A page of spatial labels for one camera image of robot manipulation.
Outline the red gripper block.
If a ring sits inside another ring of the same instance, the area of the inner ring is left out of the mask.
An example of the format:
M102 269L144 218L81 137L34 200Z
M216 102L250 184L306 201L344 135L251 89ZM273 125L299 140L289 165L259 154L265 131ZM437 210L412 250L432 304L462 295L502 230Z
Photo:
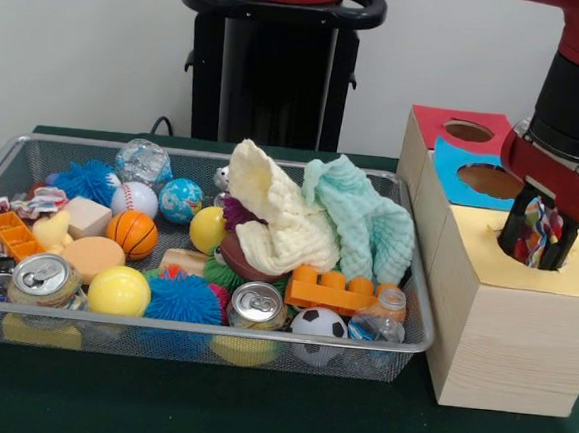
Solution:
M529 203L543 197L554 206L545 205L541 214L543 251L537 268L556 271L564 265L578 235L579 162L560 157L538 144L529 134L529 124L528 120L516 124L501 148L501 166L522 187L497 243L506 255L512 255L525 226Z

